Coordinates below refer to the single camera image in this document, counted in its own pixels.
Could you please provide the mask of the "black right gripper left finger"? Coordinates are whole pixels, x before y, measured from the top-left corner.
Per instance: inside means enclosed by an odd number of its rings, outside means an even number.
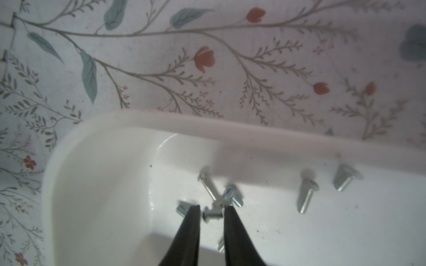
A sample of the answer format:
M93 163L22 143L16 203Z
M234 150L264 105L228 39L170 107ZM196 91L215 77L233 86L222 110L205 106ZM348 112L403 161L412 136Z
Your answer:
M197 266L200 246L199 205L191 206L160 266Z

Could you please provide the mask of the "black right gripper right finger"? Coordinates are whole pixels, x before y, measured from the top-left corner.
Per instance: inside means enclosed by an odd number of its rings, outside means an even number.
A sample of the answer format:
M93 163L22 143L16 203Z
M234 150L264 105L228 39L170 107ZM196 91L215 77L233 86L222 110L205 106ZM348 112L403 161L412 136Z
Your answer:
M224 208L224 246L227 266L265 266L236 209Z

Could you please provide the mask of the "silver screw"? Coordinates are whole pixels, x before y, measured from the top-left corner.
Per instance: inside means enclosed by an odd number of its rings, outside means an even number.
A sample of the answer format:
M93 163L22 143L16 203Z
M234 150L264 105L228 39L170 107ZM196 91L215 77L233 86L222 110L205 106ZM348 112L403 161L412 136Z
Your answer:
M205 223L209 223L211 220L220 220L224 218L223 209L205 207L201 217Z
M364 176L352 166L340 164L333 180L334 188L342 192L353 180L362 180Z
M219 245L217 247L217 250L218 250L219 253L222 253L225 250L225 240L224 240L224 238L222 238L219 241Z
M216 188L214 187L214 184L210 181L207 173L205 172L200 173L197 177L197 181L204 186L204 188L206 189L206 191L208 192L208 194L210 195L210 197L212 198L214 202L216 202L219 199Z
M318 190L319 185L316 181L309 178L303 179L297 201L297 210L300 214L304 215L307 212L312 196Z
M192 205L178 205L175 209L176 213L184 218L191 206Z
M244 201L238 193L235 185L228 185L223 192L223 198L227 202L231 202L237 207L241 208L244 205Z

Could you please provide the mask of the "silver screw in box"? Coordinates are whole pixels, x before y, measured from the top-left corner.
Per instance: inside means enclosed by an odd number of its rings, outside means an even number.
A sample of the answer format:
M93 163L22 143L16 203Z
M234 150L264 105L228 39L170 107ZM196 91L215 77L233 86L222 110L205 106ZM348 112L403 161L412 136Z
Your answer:
M333 180L334 188L342 192L353 180L362 180L364 176L352 166L340 164Z
M309 178L303 179L297 201L297 210L300 214L304 215L307 212L312 196L318 190L319 185L316 181Z
M227 202L231 202L237 207L241 208L244 205L244 201L238 193L235 185L228 185L223 192L223 198Z
M219 253L222 253L225 250L225 240L224 240L224 238L222 238L219 241L219 245L217 247L217 250L218 250Z
M184 218L191 206L192 205L178 205L175 209L176 213Z
M219 199L216 188L214 187L214 184L210 181L207 173L205 172L200 173L197 177L197 181L204 186L204 188L206 189L206 191L208 192L208 194L210 195L210 197L212 198L214 202L216 202Z

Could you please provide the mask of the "white storage box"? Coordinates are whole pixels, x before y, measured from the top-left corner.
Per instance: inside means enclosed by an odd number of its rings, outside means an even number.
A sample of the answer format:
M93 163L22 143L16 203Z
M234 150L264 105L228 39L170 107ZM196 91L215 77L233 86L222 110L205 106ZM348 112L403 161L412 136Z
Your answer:
M223 266L232 212L268 266L423 266L426 154L184 115L96 115L45 168L46 261L156 266L192 220L198 265Z

